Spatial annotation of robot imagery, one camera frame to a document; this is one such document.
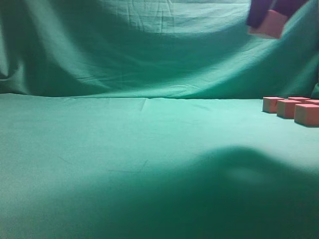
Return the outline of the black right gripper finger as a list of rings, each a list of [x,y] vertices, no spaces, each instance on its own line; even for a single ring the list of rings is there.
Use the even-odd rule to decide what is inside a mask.
[[[272,0],[251,0],[246,24],[249,27],[258,28],[266,17],[272,2]]]
[[[291,18],[306,3],[307,0],[277,0],[272,10]]]

